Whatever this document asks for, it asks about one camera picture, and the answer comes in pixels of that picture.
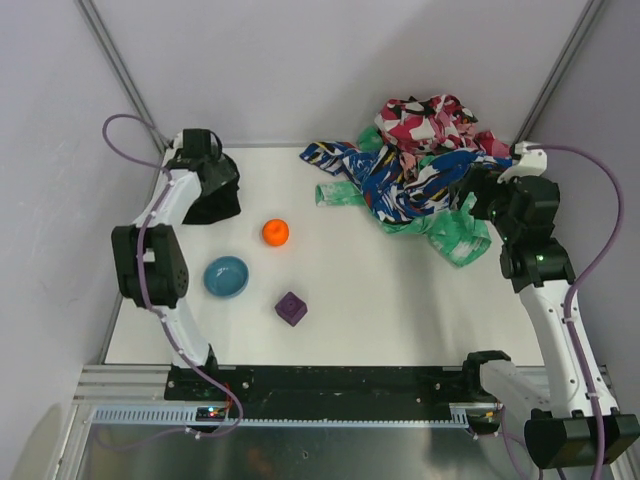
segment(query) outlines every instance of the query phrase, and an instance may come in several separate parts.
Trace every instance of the fabric pile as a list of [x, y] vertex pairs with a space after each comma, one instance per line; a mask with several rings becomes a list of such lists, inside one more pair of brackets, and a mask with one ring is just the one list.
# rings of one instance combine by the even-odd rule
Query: fabric pile
[[449, 210], [451, 183], [479, 163], [511, 166], [509, 148], [491, 132], [475, 132], [476, 117], [451, 95], [419, 102], [389, 100], [358, 146], [315, 142], [300, 157], [348, 181], [318, 185], [316, 204], [366, 205], [388, 233], [422, 234], [456, 266], [480, 257], [491, 244], [484, 222], [475, 220], [469, 198]]

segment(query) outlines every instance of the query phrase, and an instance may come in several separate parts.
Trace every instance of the white wall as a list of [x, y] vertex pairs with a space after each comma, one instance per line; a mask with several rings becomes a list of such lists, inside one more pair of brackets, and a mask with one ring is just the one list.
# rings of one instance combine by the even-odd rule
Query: white wall
[[167, 132], [354, 140], [390, 97], [453, 93], [513, 139], [586, 0], [96, 0]]
[[[151, 174], [101, 141], [127, 103], [71, 0], [2, 2], [0, 48], [0, 478], [33, 480], [105, 334], [110, 230], [140, 210]], [[154, 154], [139, 127], [113, 132]]]
[[[626, 195], [626, 224], [579, 299], [596, 358], [611, 372], [620, 404], [640, 415], [640, 3], [610, 2], [601, 23], [552, 98], [532, 138], [580, 146], [613, 168]], [[549, 155], [562, 201], [557, 236], [581, 272], [613, 228], [616, 200], [603, 173], [570, 154]]]

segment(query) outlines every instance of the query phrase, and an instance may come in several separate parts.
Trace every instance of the table surface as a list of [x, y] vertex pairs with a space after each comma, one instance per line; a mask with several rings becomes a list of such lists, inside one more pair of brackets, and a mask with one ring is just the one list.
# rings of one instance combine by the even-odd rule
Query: table surface
[[[301, 151], [228, 149], [240, 169], [242, 213], [176, 227], [187, 300], [221, 364], [459, 366], [469, 352], [496, 349], [517, 365], [543, 364], [531, 321], [500, 273], [499, 241], [457, 269], [423, 236], [384, 233], [365, 207], [316, 207], [315, 186], [341, 178], [304, 163]], [[271, 218], [289, 224], [282, 247], [261, 239]], [[236, 298], [204, 288], [205, 268], [223, 255], [249, 267]], [[296, 327], [274, 311], [288, 291], [309, 309]], [[170, 362], [156, 317], [125, 299], [106, 363]]]

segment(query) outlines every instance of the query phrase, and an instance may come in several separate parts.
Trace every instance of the orange ball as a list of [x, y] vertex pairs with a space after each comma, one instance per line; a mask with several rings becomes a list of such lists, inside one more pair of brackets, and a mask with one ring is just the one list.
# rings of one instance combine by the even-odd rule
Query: orange ball
[[279, 247], [287, 243], [289, 239], [289, 225], [284, 220], [274, 218], [262, 227], [262, 238], [272, 247]]

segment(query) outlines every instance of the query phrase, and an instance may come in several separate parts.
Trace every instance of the blue patterned cloth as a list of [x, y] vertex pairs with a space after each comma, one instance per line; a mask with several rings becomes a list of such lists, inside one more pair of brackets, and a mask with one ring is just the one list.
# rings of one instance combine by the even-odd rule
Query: blue patterned cloth
[[418, 217], [449, 207], [449, 185], [461, 179], [472, 163], [504, 170], [510, 158], [484, 152], [455, 150], [424, 166], [418, 178], [406, 182], [400, 163], [401, 151], [386, 145], [379, 152], [362, 152], [344, 142], [315, 142], [300, 158], [332, 175], [344, 173], [358, 187], [375, 216], [386, 224], [403, 225]]

